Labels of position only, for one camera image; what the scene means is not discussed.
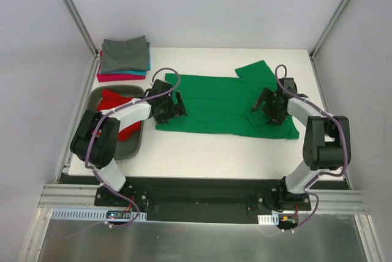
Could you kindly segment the green t-shirt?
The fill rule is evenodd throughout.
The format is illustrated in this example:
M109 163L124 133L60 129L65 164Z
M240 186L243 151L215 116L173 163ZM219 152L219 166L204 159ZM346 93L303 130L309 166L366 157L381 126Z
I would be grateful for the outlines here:
M297 140L300 133L291 117L274 125L263 111L252 111L265 88L276 90L276 78L267 63L258 61L235 73L235 77L166 74L167 82L179 83L187 115L156 125L156 130Z

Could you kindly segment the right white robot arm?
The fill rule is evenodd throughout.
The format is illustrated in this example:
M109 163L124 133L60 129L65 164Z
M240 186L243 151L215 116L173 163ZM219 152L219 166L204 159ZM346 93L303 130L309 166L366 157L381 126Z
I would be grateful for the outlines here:
M342 176L351 159L349 119L323 111L296 91L293 78L280 78L277 89L264 88L252 108L262 110L272 125L282 125L291 116L305 127L303 160L283 178L283 190L276 194L276 204L285 210L296 205L297 194L305 193L319 176Z

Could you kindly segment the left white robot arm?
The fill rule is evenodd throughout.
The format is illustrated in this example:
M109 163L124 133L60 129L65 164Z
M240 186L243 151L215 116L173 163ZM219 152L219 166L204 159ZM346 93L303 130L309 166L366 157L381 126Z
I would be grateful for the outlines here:
M125 128L153 118L157 125L185 116L181 93L164 80L156 80L146 94L117 107L102 111L87 109L70 144L70 151L85 163L99 182L109 189L108 199L115 206L124 206L129 191L124 188L126 177L116 164L118 135Z

